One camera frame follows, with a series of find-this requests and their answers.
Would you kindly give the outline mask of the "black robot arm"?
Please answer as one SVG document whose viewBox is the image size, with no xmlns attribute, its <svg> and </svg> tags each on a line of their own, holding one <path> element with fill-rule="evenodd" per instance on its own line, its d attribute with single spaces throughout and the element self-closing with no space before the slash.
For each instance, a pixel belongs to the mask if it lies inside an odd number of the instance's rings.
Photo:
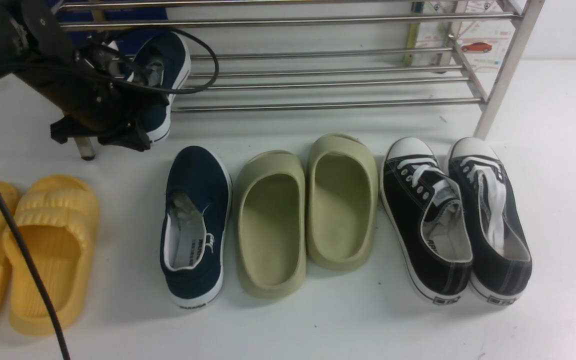
<svg viewBox="0 0 576 360">
<path fill-rule="evenodd" d="M 146 87 L 136 67 L 134 82 L 114 76 L 119 53 L 107 38 L 97 34 L 76 45 L 43 0 L 0 0 L 0 79 L 15 75 L 64 113 L 50 125 L 53 141 L 96 138 L 144 152 L 151 142 L 140 118 L 169 101 L 162 89 Z"/>
</svg>

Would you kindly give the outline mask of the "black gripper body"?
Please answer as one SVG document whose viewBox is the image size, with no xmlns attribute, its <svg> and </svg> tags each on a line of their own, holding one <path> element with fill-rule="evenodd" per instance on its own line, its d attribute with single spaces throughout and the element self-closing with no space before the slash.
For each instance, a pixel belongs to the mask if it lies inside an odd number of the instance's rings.
<svg viewBox="0 0 576 360">
<path fill-rule="evenodd" d="M 53 141 L 96 138 L 103 146 L 150 150 L 138 121 L 153 105 L 167 104 L 165 96 L 119 84 L 92 54 L 98 49 L 72 43 L 37 49 L 15 74 L 64 113 L 50 125 Z"/>
</svg>

